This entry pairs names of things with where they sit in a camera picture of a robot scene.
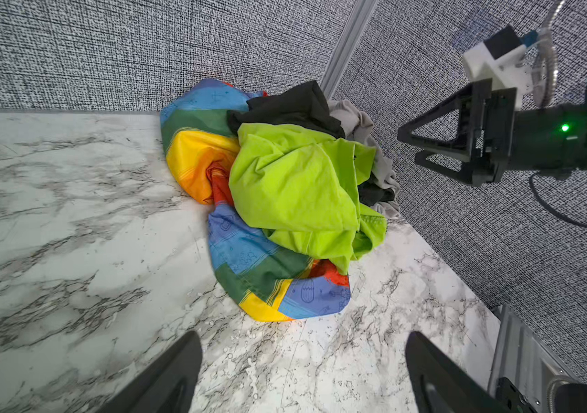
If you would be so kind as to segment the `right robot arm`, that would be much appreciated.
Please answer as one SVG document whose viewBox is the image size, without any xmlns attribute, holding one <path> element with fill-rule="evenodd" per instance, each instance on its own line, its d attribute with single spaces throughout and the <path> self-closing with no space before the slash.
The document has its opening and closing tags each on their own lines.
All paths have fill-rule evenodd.
<svg viewBox="0 0 587 413">
<path fill-rule="evenodd" d="M 505 27 L 463 54 L 467 86 L 398 129 L 417 165 L 470 186 L 507 171 L 558 179 L 587 170 L 587 84 L 580 104 L 553 105 L 556 2 L 524 36 Z"/>
</svg>

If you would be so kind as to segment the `neon green cloth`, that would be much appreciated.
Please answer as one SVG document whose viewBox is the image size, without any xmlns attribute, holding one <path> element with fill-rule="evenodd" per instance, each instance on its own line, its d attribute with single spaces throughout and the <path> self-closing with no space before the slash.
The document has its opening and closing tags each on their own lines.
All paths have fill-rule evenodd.
<svg viewBox="0 0 587 413">
<path fill-rule="evenodd" d="M 361 203 L 375 149 L 297 125 L 245 123 L 229 187 L 239 216 L 267 239 L 345 275 L 379 247 L 387 220 Z"/>
</svg>

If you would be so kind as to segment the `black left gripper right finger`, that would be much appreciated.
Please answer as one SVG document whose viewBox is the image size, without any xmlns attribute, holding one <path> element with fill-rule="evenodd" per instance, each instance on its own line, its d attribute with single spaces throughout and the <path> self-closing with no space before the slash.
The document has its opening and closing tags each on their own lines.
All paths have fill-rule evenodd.
<svg viewBox="0 0 587 413">
<path fill-rule="evenodd" d="M 405 360 L 420 412 L 507 411 L 419 331 L 408 336 Z"/>
</svg>

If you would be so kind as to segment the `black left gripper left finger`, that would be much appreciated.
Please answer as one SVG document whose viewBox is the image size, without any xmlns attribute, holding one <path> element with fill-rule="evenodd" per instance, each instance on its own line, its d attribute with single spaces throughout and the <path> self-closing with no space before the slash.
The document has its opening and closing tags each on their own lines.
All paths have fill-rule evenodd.
<svg viewBox="0 0 587 413">
<path fill-rule="evenodd" d="M 191 330 L 104 404 L 101 412 L 188 412 L 202 366 L 202 343 Z"/>
</svg>

